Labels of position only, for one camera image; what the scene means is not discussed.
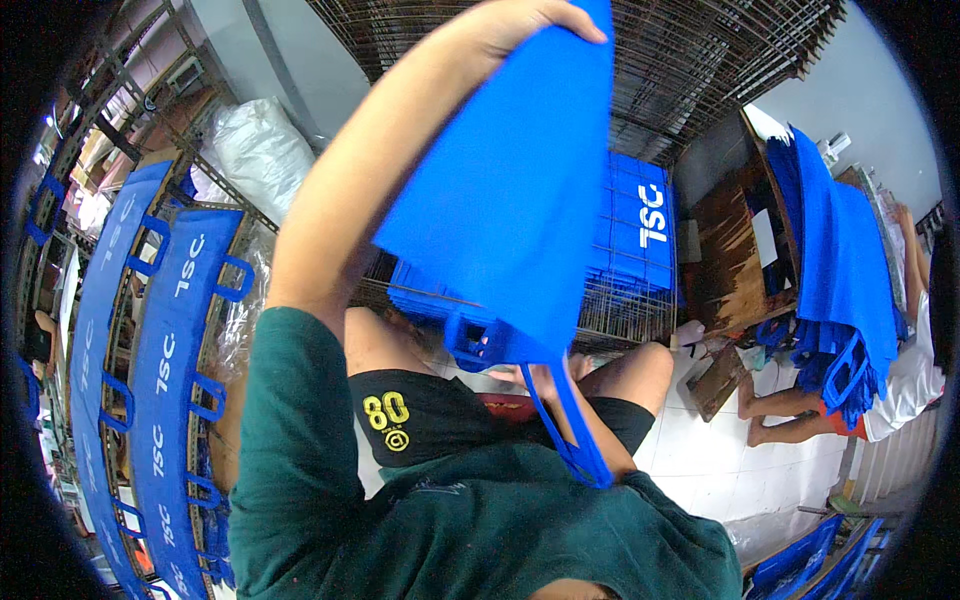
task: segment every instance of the white shirt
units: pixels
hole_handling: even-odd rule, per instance
[[[863,415],[867,439],[879,442],[918,417],[928,403],[943,394],[946,383],[944,372],[933,365],[930,296],[921,292],[917,335],[903,344],[897,360],[890,363],[886,399],[874,396],[874,407]]]

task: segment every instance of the black shorts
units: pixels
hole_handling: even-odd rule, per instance
[[[554,447],[542,420],[514,425],[495,418],[460,379],[388,369],[349,380],[353,410],[382,467],[411,467],[448,454],[507,441]],[[655,417],[642,406],[614,397],[587,402],[631,455]]]

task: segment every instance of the blue bag hanging on table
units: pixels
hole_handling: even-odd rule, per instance
[[[523,366],[541,417],[525,364],[547,364],[562,378],[603,189],[612,94],[610,3],[573,4],[608,42],[551,26],[522,43],[440,133],[374,238],[495,315],[484,358]],[[575,476],[609,486],[572,392],[557,387],[581,441],[567,444],[544,419],[558,452]]]

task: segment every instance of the person in white shirt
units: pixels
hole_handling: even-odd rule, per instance
[[[899,204],[897,218],[905,246],[907,316],[916,324],[917,335],[900,346],[897,360],[890,364],[886,399],[874,396],[873,408],[850,429],[840,411],[827,415],[827,406],[819,391],[805,393],[800,388],[793,388],[764,397],[748,395],[740,399],[738,411],[741,419],[752,419],[747,445],[799,444],[824,433],[877,442],[918,417],[927,404],[943,394],[947,379],[940,367],[934,365],[930,333],[929,262],[917,243],[910,209]],[[794,417],[807,411],[814,412],[779,425],[763,424],[763,418],[767,416]]]

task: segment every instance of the person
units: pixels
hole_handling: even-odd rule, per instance
[[[581,382],[578,405],[616,476],[601,490],[551,446],[502,437],[469,390],[415,360],[370,310],[347,310],[367,241],[438,128],[551,24],[606,41],[562,0],[479,4],[387,71],[304,180],[251,350],[228,528],[238,597],[740,596],[724,528],[678,507],[631,457],[669,384],[663,348]],[[552,378],[537,376],[556,406]],[[623,419],[608,427],[614,405]],[[366,501],[354,412],[385,464]],[[563,409],[554,415],[566,430]]]
[[[764,397],[747,394],[738,409],[741,419],[752,419],[747,445],[799,444],[825,433],[878,442],[918,417],[927,404],[943,394],[947,379],[934,364],[930,329],[930,266],[917,242],[913,215],[903,204],[897,206],[897,220],[903,232],[907,316],[916,324],[917,335],[900,346],[897,360],[890,364],[886,398],[874,396],[873,407],[850,429],[840,411],[827,414],[819,391],[805,393],[792,388]],[[778,425],[763,424],[767,416],[794,417],[805,411],[810,412]]]
[[[25,333],[23,359],[32,366],[37,379],[52,377],[57,367],[57,323],[37,310]]]

